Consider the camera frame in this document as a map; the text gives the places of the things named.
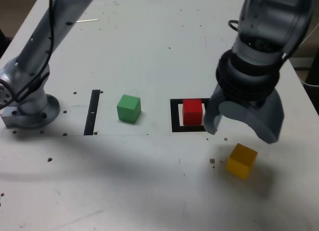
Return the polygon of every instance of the table surface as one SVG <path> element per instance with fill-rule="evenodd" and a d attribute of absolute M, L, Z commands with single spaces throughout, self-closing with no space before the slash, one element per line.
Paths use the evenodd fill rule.
<path fill-rule="evenodd" d="M 58 118 L 16 134 L 0 122 L 0 229 L 318 230 L 319 119 L 289 62 L 277 85 L 285 119 L 276 144 L 225 117 L 214 136 L 171 132 L 170 99 L 211 96 L 236 37 L 227 22 L 243 1 L 94 0 L 81 19 L 99 21 L 74 25 L 49 63 L 45 91 L 60 102 Z M 1 67 L 47 7 L 36 2 Z M 98 135 L 83 136 L 93 89 L 104 91 Z M 136 125 L 118 120 L 123 94 L 141 98 Z M 225 170 L 237 143 L 258 152 L 247 181 Z"/>

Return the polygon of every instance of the cube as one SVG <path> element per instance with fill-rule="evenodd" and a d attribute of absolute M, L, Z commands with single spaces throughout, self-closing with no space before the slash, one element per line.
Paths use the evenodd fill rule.
<path fill-rule="evenodd" d="M 257 154 L 258 152 L 237 144 L 228 158 L 226 169 L 245 180 L 255 164 Z"/>
<path fill-rule="evenodd" d="M 201 99 L 183 100 L 183 125 L 201 125 L 202 118 Z"/>
<path fill-rule="evenodd" d="M 139 97 L 123 95 L 117 105 L 119 119 L 135 123 L 141 113 L 141 99 Z"/>

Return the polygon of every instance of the black cable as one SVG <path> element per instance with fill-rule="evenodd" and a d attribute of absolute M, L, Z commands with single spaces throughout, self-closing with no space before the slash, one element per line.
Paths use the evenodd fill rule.
<path fill-rule="evenodd" d="M 229 21 L 228 21 L 228 25 L 230 26 L 230 28 L 232 28 L 232 29 L 235 30 L 235 31 L 238 31 L 237 27 L 235 27 L 235 26 L 233 25 L 233 23 L 234 23 L 234 24 L 238 24 L 238 21 L 237 21 L 237 20 L 229 20 Z"/>
<path fill-rule="evenodd" d="M 35 77 L 29 81 L 17 94 L 16 94 L 16 98 L 22 93 L 24 92 L 27 88 L 29 88 L 29 86 L 38 78 L 40 77 L 40 75 L 44 72 L 45 68 L 47 67 L 49 60 L 51 58 L 51 55 L 53 53 L 53 49 L 54 49 L 54 12 L 53 12 L 53 0 L 49 0 L 49 23 L 50 23 L 50 40 L 51 40 L 51 45 L 50 45 L 50 50 L 48 52 L 48 56 L 42 66 L 42 68 L 40 69 L 40 71 L 35 75 Z M 41 84 L 44 81 L 44 79 L 42 78 L 39 82 L 39 84 Z M 16 100 L 16 102 L 21 102 L 22 100 L 24 100 L 29 94 L 31 94 L 33 91 L 29 90 L 24 96 L 22 96 L 19 100 Z"/>

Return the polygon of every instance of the green cube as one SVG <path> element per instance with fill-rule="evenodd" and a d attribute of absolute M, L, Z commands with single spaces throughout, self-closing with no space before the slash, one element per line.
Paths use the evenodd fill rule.
<path fill-rule="evenodd" d="M 141 113 L 141 99 L 135 96 L 123 95 L 117 105 L 119 119 L 135 123 Z"/>

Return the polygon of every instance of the yellow cube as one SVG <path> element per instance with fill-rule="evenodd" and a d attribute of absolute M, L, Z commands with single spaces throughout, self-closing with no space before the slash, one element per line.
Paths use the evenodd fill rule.
<path fill-rule="evenodd" d="M 228 158 L 226 169 L 242 179 L 247 179 L 257 154 L 258 152 L 237 144 Z"/>

